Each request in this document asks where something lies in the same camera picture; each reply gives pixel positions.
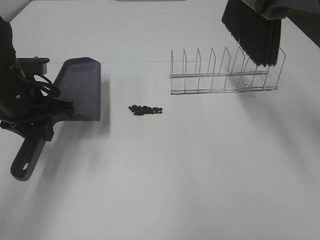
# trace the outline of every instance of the white surface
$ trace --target white surface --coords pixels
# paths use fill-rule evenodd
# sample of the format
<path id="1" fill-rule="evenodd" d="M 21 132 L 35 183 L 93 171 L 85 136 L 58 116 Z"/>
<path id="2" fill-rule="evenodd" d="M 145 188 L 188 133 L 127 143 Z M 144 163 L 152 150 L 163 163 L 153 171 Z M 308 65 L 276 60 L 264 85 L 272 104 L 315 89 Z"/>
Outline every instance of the white surface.
<path id="1" fill-rule="evenodd" d="M 11 21 L 25 6 L 29 0 L 0 0 L 0 16 L 7 22 Z"/>
<path id="2" fill-rule="evenodd" d="M 155 33 L 153 42 L 144 42 L 140 34 L 132 42 L 128 35 L 131 41 L 124 46 L 125 29 L 138 32 L 148 24 L 155 29 L 161 22 L 152 22 L 152 14 L 142 17 L 139 3 L 117 3 L 116 8 L 108 3 L 110 15 L 123 21 L 119 31 L 109 28 L 114 41 L 105 44 L 103 52 L 100 44 L 107 33 L 100 28 L 88 30 L 96 32 L 97 44 L 80 52 L 78 43 L 55 45 L 63 40 L 62 32 L 71 37 L 68 31 L 83 18 L 79 8 L 88 3 L 74 1 L 71 7 L 64 2 L 72 15 L 67 21 L 63 14 L 53 17 L 58 15 L 55 5 L 66 9 L 61 3 L 39 1 L 13 21 L 15 48 L 28 54 L 24 57 L 64 61 L 88 54 L 105 61 L 157 63 L 102 64 L 101 122 L 57 125 L 28 182 L 14 180 L 9 171 L 22 139 L 1 131 L 1 240 L 319 239 L 319 49 L 285 20 L 282 46 L 287 61 L 278 92 L 171 96 L 170 64 L 158 61 L 169 60 L 172 46 L 196 52 L 192 48 L 232 43 L 223 26 L 208 28 L 211 22 L 220 25 L 218 18 L 206 17 L 225 3 L 198 2 L 201 7 L 187 0 L 179 6 L 161 2 L 144 9 L 172 8 L 172 23 L 180 25 L 185 21 L 182 12 L 197 8 L 186 21 L 203 17 L 208 38 L 197 36 L 200 29 L 189 29 L 194 36 L 183 38 L 183 44 L 184 26 L 175 32 L 169 25 L 165 31 L 175 33 L 170 40 L 153 31 L 145 36 L 148 40 Z M 30 39 L 23 44 L 22 33 L 32 31 L 27 22 L 34 13 L 46 11 L 45 6 L 53 7 L 49 26 L 65 19 L 68 28 L 38 35 L 37 45 Z M 86 11 L 98 13 L 87 21 L 110 19 L 109 25 L 117 25 L 111 24 L 110 15 L 99 14 L 104 7 L 104 2 L 86 5 Z M 131 9 L 131 21 L 121 16 L 124 9 Z M 82 36 L 82 44 L 94 40 L 90 34 Z M 140 54 L 148 44 L 146 54 Z M 49 64 L 48 77 L 54 79 L 60 67 Z M 163 107 L 164 112 L 136 117 L 128 110 L 132 104 Z"/>

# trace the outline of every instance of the metal wire rack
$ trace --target metal wire rack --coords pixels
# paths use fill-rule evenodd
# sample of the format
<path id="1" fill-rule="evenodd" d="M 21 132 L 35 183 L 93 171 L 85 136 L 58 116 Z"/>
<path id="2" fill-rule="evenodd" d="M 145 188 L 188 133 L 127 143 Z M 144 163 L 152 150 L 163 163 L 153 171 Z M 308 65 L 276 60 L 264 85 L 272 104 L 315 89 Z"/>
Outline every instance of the metal wire rack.
<path id="1" fill-rule="evenodd" d="M 257 66 L 238 46 L 232 62 L 230 51 L 225 47 L 217 72 L 217 57 L 213 48 L 210 50 L 207 65 L 204 65 L 202 61 L 199 48 L 196 51 L 195 61 L 188 61 L 186 51 L 183 49 L 182 62 L 174 61 L 174 53 L 171 50 L 169 75 L 171 79 L 171 94 L 275 91 L 278 89 L 285 60 L 286 54 L 280 48 L 276 66 Z M 176 74 L 176 69 L 181 70 L 181 63 L 182 73 L 180 71 L 180 73 Z"/>

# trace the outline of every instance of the dustpan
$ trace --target dustpan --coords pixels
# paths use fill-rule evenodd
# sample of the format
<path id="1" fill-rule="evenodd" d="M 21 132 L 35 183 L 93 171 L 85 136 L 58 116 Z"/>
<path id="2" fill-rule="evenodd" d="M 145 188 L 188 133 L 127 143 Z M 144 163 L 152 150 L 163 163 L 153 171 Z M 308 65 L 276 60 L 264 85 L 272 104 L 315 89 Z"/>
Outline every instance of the dustpan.
<path id="1" fill-rule="evenodd" d="M 53 84 L 61 91 L 58 100 L 73 103 L 73 115 L 55 115 L 46 124 L 30 128 L 11 166 L 12 176 L 19 181 L 31 177 L 46 141 L 53 137 L 56 123 L 100 121 L 101 64 L 98 61 L 89 57 L 67 60 Z"/>

